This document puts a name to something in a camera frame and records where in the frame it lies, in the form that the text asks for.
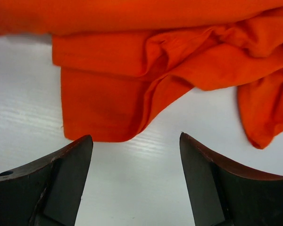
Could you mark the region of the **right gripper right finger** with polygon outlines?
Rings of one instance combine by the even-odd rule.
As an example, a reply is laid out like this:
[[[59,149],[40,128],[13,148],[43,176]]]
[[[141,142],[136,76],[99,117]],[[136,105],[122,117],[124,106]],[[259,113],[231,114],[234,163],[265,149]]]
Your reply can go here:
[[[197,226],[283,226],[283,176],[221,155],[180,135],[183,172]]]

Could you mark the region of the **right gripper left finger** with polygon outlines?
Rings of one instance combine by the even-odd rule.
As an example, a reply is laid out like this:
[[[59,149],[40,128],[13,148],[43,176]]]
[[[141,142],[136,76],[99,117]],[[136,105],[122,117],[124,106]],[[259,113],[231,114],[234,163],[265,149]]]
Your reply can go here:
[[[92,149],[92,137],[86,135],[0,173],[0,226],[75,225]]]

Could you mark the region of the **orange t shirt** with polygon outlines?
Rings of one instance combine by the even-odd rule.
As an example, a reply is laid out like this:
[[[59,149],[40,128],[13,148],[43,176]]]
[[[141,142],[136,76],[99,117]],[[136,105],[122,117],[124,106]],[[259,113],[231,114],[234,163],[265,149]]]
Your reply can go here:
[[[124,142],[190,91],[237,88],[249,142],[283,132],[283,0],[0,0],[0,35],[52,36],[64,136]]]

